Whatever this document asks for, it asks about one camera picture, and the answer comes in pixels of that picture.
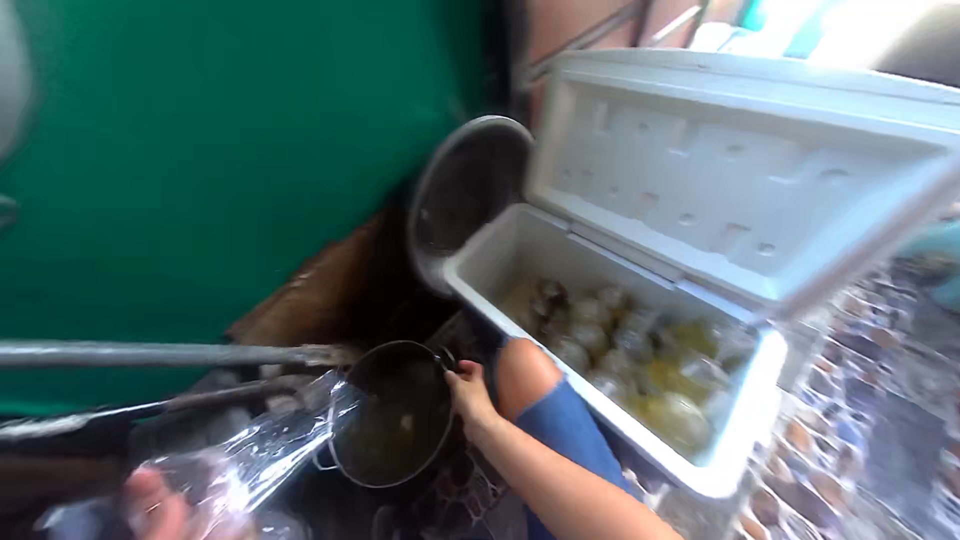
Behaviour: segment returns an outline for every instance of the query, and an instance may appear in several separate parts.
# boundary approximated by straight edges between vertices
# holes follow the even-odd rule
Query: human arm
[[[681,537],[647,506],[500,416],[483,381],[483,366],[447,372],[470,441],[560,540]]]

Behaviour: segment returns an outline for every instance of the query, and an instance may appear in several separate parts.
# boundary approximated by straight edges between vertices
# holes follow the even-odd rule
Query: metal pole
[[[0,368],[260,364],[337,366],[353,363],[359,356],[359,351],[343,345],[259,347],[109,341],[0,340]]]

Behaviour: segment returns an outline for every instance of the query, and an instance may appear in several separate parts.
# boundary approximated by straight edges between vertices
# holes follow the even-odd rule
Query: green wall
[[[216,342],[481,101],[482,0],[17,0],[36,102],[0,172],[0,337]],[[0,372],[0,412],[183,370]]]

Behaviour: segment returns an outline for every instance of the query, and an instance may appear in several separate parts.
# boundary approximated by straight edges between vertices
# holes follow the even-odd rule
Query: cooler lid
[[[562,55],[531,203],[765,318],[798,315],[960,193],[960,91],[803,61]]]

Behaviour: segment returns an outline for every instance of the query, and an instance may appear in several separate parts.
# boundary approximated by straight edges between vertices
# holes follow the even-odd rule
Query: metal pot
[[[355,458],[356,453],[368,452],[369,449],[358,446],[364,441],[356,435],[356,430],[345,428],[358,420],[356,417],[350,418],[350,414],[362,416],[362,413],[345,408],[345,400],[333,400],[327,412],[333,435],[327,442],[326,450],[321,449],[313,455],[317,469],[340,469],[352,482],[371,488],[398,486],[419,475],[437,457],[453,426],[452,399],[444,380],[444,365],[448,360],[453,361],[452,357],[437,355],[416,341],[392,341],[370,350],[347,372],[347,382],[364,395],[363,401],[383,400],[408,405],[410,410],[417,411],[413,413],[411,423],[413,435],[423,439],[424,450],[418,454],[423,459],[417,459],[414,465],[405,464],[409,465],[409,470],[397,470],[392,478],[374,478],[376,475],[370,473],[374,463]],[[366,405],[347,401],[349,407]],[[392,450],[380,449],[385,453]],[[324,452],[329,452],[332,465],[321,463],[320,456]],[[351,455],[351,458],[345,460],[345,454]]]

